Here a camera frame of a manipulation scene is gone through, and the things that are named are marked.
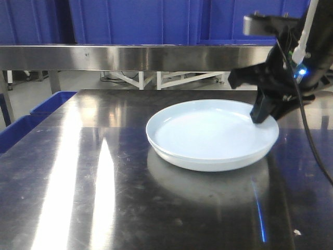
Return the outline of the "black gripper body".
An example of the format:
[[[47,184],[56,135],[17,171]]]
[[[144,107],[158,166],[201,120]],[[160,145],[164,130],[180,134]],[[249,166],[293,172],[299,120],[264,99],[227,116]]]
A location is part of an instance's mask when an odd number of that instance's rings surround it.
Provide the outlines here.
[[[289,52],[294,50],[301,37],[303,26],[259,26],[245,28],[245,34],[274,35],[277,42],[270,50],[265,62],[233,69],[228,81],[235,89],[242,84],[256,85],[258,87],[257,103],[263,98],[273,102],[288,102],[297,98],[296,89],[292,80],[292,73],[288,71],[285,59]]]

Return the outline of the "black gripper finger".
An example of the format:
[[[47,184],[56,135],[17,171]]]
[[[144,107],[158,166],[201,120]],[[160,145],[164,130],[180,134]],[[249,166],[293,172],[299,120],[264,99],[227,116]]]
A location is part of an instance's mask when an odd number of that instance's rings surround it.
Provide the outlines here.
[[[270,111],[270,115],[275,119],[279,120],[288,113],[299,109],[300,104],[298,100],[291,100],[288,102],[276,102],[273,104],[273,109]]]
[[[262,123],[275,108],[274,99],[262,90],[257,90],[257,96],[250,112],[253,123]]]

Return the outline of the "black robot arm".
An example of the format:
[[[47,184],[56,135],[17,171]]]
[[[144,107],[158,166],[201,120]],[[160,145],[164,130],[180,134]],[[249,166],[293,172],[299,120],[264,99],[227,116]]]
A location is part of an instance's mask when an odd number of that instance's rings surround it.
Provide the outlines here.
[[[332,86],[332,1],[311,1],[299,19],[246,15],[243,33],[276,37],[265,62],[233,69],[228,77],[232,89],[257,86],[254,123],[303,108],[316,92]]]

